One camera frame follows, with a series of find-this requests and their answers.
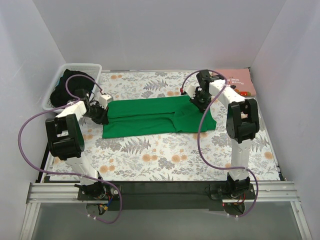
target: plastic basket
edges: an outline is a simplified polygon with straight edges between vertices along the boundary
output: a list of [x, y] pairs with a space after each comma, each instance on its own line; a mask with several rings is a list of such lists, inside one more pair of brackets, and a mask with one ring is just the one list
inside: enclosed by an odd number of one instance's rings
[[[59, 70], [56, 72], [52, 83], [50, 87], [48, 88], [48, 91], [46, 92], [43, 102], [42, 102], [42, 108], [44, 110], [52, 110], [55, 108], [50, 101], [50, 95], [51, 93], [56, 89], [56, 86], [59, 83], [60, 78], [64, 75], [64, 72], [66, 69], [69, 69], [71, 71], [81, 71], [89, 76], [91, 76], [97, 83], [99, 82], [100, 79], [100, 74], [102, 70], [102, 66], [100, 64], [93, 64], [93, 63], [67, 63], [62, 65]], [[94, 85], [92, 92], [96, 92], [97, 85]], [[63, 109], [56, 110], [56, 113], [61, 113]]]

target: green cloth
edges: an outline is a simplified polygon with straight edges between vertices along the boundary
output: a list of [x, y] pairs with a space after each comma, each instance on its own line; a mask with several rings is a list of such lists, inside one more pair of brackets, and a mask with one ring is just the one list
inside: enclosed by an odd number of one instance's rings
[[[112, 101], [108, 104], [109, 124], [103, 125], [102, 138], [197, 133], [203, 114], [189, 99], [173, 96]], [[201, 132], [216, 129], [216, 123], [208, 112]]]

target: flower pattern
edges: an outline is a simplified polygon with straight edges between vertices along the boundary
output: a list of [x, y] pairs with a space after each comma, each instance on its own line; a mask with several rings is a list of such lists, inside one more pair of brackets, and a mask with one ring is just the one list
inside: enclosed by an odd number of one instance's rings
[[[114, 100], [178, 96], [190, 72], [112, 72], [102, 73], [100, 85]], [[186, 84], [196, 83], [192, 76]], [[212, 104], [216, 130], [203, 132], [200, 144], [204, 157], [218, 167], [229, 167], [231, 140], [226, 132], [227, 110]], [[270, 141], [261, 117], [260, 131], [250, 149], [249, 168], [261, 181], [280, 180]], [[80, 121], [85, 154], [91, 165], [108, 181], [223, 181], [227, 171], [207, 166], [199, 156], [197, 134], [165, 133], [102, 139], [103, 126], [89, 118]], [[64, 161], [55, 158], [53, 171], [72, 172]], [[51, 175], [51, 181], [74, 181], [76, 176]]]

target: gray wall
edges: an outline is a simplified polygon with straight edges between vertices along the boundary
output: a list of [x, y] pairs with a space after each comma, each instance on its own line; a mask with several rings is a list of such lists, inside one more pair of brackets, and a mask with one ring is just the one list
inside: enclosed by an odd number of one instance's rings
[[320, 239], [320, 3], [288, 0], [251, 68], [280, 168]]
[[[32, 0], [0, 1], [0, 238], [19, 238], [29, 183], [38, 172], [22, 159], [21, 125], [40, 112], [42, 96], [65, 61]], [[24, 131], [23, 147], [40, 166], [46, 135], [44, 117]]]
[[67, 62], [250, 67], [285, 0], [33, 0]]

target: purple cable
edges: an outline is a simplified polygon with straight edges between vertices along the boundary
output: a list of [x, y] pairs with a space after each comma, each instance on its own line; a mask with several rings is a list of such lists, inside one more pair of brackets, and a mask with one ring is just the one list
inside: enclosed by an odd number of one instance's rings
[[[67, 93], [68, 93], [70, 96], [72, 96], [73, 98], [76, 98], [76, 101], [73, 102], [72, 104], [76, 104], [77, 102], [80, 101], [80, 98], [79, 98], [78, 96], [73, 95], [73, 94], [69, 91], [69, 89], [68, 89], [68, 83], [69, 83], [70, 79], [72, 79], [72, 78], [74, 78], [74, 77], [85, 77], [85, 78], [91, 80], [91, 81], [94, 82], [94, 84], [97, 85], [97, 87], [100, 89], [100, 93], [102, 93], [103, 89], [98, 85], [98, 83], [96, 83], [96, 82], [95, 82], [94, 80], [92, 80], [90, 77], [88, 77], [88, 76], [86, 76], [86, 75], [82, 75], [82, 74], [72, 75], [72, 76], [70, 76], [70, 77], [66, 80], [66, 82], [65, 82], [65, 89], [66, 89]], [[113, 224], [115, 221], [118, 220], [118, 218], [120, 217], [121, 212], [122, 212], [122, 196], [121, 196], [121, 192], [120, 192], [120, 190], [119, 190], [114, 184], [112, 184], [111, 182], [105, 181], [105, 180], [101, 180], [101, 179], [98, 179], [98, 178], [91, 177], [91, 176], [81, 175], [80, 173], [74, 173], [74, 172], [55, 172], [55, 171], [42, 170], [41, 168], [33, 165], [33, 164], [29, 161], [29, 159], [27, 158], [27, 156], [26, 156], [26, 154], [25, 154], [25, 152], [24, 152], [24, 150], [23, 150], [23, 148], [22, 148], [21, 135], [22, 135], [22, 132], [23, 132], [24, 128], [26, 127], [26, 125], [27, 125], [30, 121], [32, 121], [32, 120], [35, 119], [36, 117], [39, 117], [39, 116], [41, 116], [41, 115], [43, 115], [43, 114], [50, 113], [50, 112], [53, 112], [53, 111], [56, 111], [56, 110], [59, 110], [59, 109], [64, 109], [64, 108], [69, 107], [69, 106], [71, 106], [71, 104], [66, 104], [66, 105], [64, 105], [64, 106], [59, 106], [59, 107], [53, 108], [53, 109], [51, 109], [51, 110], [46, 110], [46, 111], [40, 112], [40, 113], [38, 113], [38, 114], [30, 117], [27, 121], [25, 121], [25, 123], [24, 123], [24, 124], [22, 125], [22, 127], [20, 128], [19, 134], [18, 134], [18, 147], [19, 147], [20, 153], [21, 153], [23, 159], [26, 161], [26, 163], [27, 163], [29, 166], [31, 166], [33, 169], [35, 169], [35, 170], [37, 170], [37, 171], [39, 171], [39, 172], [42, 172], [42, 173], [45, 173], [45, 174], [73, 175], [73, 176], [78, 176], [78, 177], [85, 177], [85, 178], [87, 178], [87, 179], [91, 179], [91, 180], [94, 180], [94, 181], [102, 182], [102, 183], [104, 183], [104, 184], [108, 184], [108, 185], [110, 185], [111, 187], [113, 187], [114, 189], [116, 189], [116, 190], [118, 191], [118, 193], [119, 193], [119, 198], [120, 198], [120, 210], [119, 210], [119, 213], [118, 213], [118, 215], [116, 216], [116, 218], [115, 218], [114, 220], [112, 220], [112, 221], [106, 221], [106, 220], [104, 220], [104, 219], [102, 219], [102, 218], [100, 218], [100, 217], [96, 217], [96, 216], [93, 217], [94, 219], [97, 219], [98, 221], [101, 221], [101, 222], [103, 222], [103, 223], [105, 223], [105, 224]]]
[[[183, 89], [184, 87], [184, 84], [185, 82], [187, 81], [187, 79], [189, 77], [191, 77], [193, 74], [195, 73], [198, 73], [200, 72], [201, 70], [198, 70], [198, 71], [194, 71], [192, 73], [190, 73], [184, 80], [183, 84], [182, 84], [182, 87], [181, 89]], [[218, 99], [218, 97], [220, 96], [220, 94], [226, 89], [227, 87], [227, 84], [228, 84], [228, 79], [221, 73], [217, 72], [217, 71], [214, 71], [214, 70], [208, 70], [209, 72], [212, 72], [212, 73], [216, 73], [216, 74], [219, 74], [221, 75], [224, 80], [225, 80], [225, 85], [222, 87], [222, 89], [218, 92], [218, 94], [213, 98], [213, 100], [210, 102], [210, 104], [206, 107], [204, 113], [203, 113], [203, 116], [201, 118], [201, 121], [200, 121], [200, 124], [199, 124], [199, 129], [198, 129], [198, 134], [197, 134], [197, 145], [198, 145], [198, 151], [199, 151], [199, 155], [200, 157], [202, 158], [202, 160], [210, 167], [214, 168], [214, 169], [217, 169], [217, 170], [232, 170], [232, 169], [244, 169], [246, 171], [248, 171], [254, 178], [254, 181], [255, 181], [255, 185], [256, 185], [256, 194], [255, 194], [255, 198], [253, 200], [253, 203], [252, 205], [250, 206], [250, 208], [248, 209], [248, 211], [244, 212], [243, 214], [239, 215], [239, 217], [244, 217], [246, 216], [253, 208], [254, 206], [256, 205], [256, 202], [257, 202], [257, 198], [258, 198], [258, 193], [259, 193], [259, 185], [258, 185], [258, 180], [255, 176], [255, 174], [249, 169], [249, 168], [245, 168], [244, 166], [232, 166], [232, 167], [219, 167], [219, 166], [214, 166], [212, 164], [210, 164], [206, 159], [205, 157], [203, 156], [202, 152], [201, 152], [201, 147], [200, 147], [200, 133], [201, 133], [201, 128], [202, 128], [202, 125], [204, 123], [204, 120], [205, 120], [205, 117], [208, 113], [208, 111], [210, 110], [210, 107], [211, 105], [215, 102], [216, 99]]]

